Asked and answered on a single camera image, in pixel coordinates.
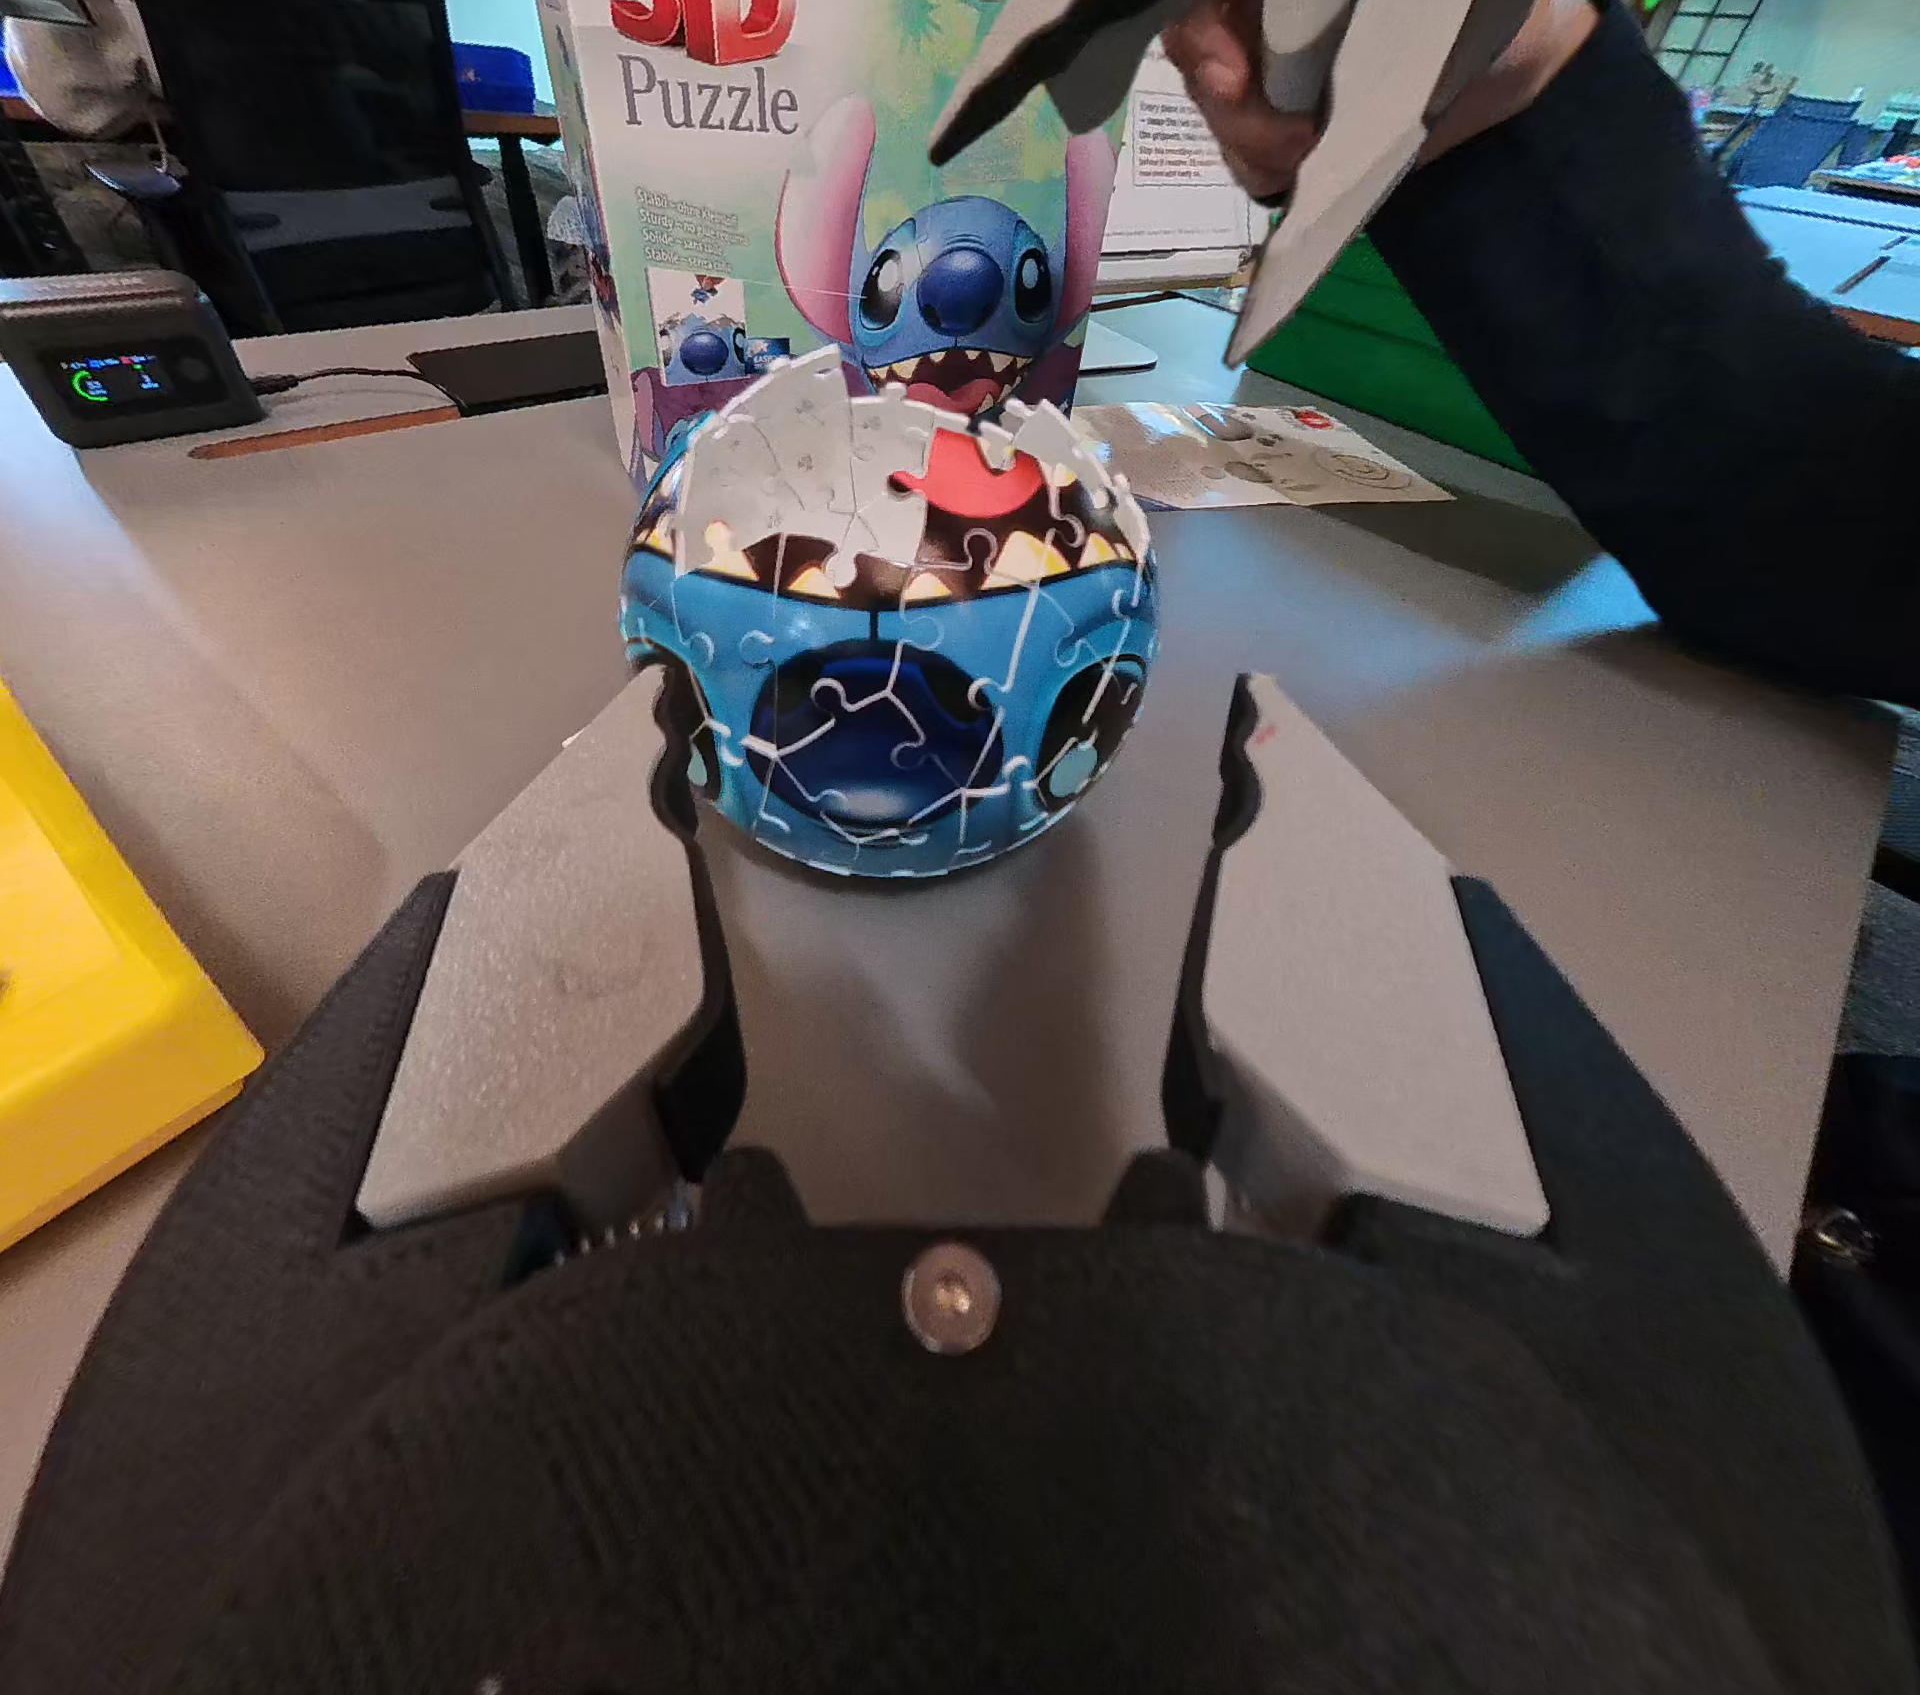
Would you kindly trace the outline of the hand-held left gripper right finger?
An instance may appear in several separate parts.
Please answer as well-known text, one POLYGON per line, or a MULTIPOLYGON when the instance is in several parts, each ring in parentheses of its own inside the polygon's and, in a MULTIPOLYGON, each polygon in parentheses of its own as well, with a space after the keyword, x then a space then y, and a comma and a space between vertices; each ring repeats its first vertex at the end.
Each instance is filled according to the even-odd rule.
POLYGON ((1273 677, 1236 679, 1164 1107, 1230 1225, 1311 1237, 1370 1197, 1546 1227, 1454 883, 1273 677))

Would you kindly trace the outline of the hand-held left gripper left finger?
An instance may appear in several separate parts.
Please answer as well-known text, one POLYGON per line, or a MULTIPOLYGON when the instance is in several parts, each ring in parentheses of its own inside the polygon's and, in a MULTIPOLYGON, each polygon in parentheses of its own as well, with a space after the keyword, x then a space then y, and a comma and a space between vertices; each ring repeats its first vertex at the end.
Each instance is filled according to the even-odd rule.
POLYGON ((465 845, 356 1211, 380 1229, 551 1195, 624 1227, 746 1101, 682 669, 642 669, 465 845))

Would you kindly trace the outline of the blue puzzle ball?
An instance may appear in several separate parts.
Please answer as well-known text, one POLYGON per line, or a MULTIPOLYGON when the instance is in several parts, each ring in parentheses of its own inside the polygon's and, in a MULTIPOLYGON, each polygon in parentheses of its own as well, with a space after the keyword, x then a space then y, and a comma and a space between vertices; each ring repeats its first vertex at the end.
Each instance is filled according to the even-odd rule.
POLYGON ((1132 485, 1067 411, 969 421, 781 359, 672 439, 619 629, 683 679, 692 789, 803 867, 986 865, 1103 775, 1159 643, 1132 485))

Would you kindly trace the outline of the cartoon printed puzzle box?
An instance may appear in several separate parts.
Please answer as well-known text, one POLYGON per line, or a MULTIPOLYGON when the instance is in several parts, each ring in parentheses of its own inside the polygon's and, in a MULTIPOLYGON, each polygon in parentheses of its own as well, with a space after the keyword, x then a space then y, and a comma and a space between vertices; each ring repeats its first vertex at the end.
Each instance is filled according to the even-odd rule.
POLYGON ((1067 409, 1118 128, 1045 94, 927 144, 1008 0, 538 0, 616 449, 640 487, 774 363, 1067 409))

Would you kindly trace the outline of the person's right hand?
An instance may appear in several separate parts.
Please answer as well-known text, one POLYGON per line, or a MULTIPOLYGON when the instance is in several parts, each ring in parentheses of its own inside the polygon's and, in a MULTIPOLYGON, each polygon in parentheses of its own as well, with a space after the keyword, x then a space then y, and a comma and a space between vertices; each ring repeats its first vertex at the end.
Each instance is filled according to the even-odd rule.
POLYGON ((1162 32, 1162 46, 1230 176, 1255 204, 1279 206, 1317 142, 1322 102, 1288 110, 1267 98, 1262 6, 1196 0, 1162 32))

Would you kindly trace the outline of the white cardboard box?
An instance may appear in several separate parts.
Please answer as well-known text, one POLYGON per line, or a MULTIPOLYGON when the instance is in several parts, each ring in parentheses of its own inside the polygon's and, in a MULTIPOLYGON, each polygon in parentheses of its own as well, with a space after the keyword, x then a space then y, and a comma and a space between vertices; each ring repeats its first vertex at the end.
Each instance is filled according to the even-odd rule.
POLYGON ((1267 228, 1178 70, 1152 48, 1118 122, 1095 295, 1230 283, 1267 228))

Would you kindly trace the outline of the green plastic crate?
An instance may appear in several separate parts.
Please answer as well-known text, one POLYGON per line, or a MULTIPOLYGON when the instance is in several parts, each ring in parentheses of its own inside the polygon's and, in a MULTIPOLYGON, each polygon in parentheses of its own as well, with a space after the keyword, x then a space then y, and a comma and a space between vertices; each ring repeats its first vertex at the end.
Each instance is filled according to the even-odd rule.
POLYGON ((1530 469, 1366 236, 1245 367, 1475 459, 1530 469))

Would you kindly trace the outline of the white instruction leaflet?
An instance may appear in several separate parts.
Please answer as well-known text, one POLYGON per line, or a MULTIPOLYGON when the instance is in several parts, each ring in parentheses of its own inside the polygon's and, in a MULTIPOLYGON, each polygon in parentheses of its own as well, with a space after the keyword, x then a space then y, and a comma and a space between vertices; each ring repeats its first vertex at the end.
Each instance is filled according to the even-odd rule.
POLYGON ((1071 413, 1142 507, 1380 507, 1451 503, 1345 421, 1313 407, 1128 401, 1071 413))

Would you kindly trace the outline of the row of office desks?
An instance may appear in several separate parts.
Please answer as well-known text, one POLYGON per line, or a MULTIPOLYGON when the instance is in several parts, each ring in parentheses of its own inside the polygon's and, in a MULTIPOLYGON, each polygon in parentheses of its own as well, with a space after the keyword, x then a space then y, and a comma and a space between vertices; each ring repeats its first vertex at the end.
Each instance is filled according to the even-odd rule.
POLYGON ((1916 351, 1916 166, 1890 176, 1844 166, 1857 104, 1785 94, 1711 160, 1748 226, 1800 289, 1870 337, 1916 351))

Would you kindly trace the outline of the yellow plastic bin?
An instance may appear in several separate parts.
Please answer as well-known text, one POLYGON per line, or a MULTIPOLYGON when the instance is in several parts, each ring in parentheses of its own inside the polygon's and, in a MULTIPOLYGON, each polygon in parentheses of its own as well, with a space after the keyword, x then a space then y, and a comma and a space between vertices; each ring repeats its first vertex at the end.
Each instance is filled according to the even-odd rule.
POLYGON ((2 1245, 224 1107, 263 1049, 2 693, 2 1245))

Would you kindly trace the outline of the black desk mat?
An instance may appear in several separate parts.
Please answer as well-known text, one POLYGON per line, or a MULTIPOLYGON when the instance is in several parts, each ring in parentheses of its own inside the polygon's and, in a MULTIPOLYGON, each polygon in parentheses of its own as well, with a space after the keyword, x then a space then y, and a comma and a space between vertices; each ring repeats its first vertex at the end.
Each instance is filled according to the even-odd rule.
POLYGON ((407 353, 405 365, 470 415, 599 397, 608 371, 589 331, 543 333, 407 353))

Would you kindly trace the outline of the black portable power station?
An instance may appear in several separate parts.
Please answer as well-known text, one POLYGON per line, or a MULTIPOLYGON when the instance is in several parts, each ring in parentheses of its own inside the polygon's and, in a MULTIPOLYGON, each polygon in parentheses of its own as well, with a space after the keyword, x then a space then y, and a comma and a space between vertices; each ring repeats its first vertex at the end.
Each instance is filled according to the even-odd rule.
POLYGON ((47 429, 77 451, 268 415, 212 301, 170 270, 6 277, 2 355, 47 429))

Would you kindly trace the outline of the black office chair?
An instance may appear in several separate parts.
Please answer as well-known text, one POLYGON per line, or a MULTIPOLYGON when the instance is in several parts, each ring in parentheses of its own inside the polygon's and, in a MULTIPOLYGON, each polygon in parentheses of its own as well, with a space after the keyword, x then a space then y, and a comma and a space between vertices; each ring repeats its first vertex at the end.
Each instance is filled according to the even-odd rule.
POLYGON ((131 0, 177 162, 139 206, 234 337, 520 305, 444 0, 131 0))

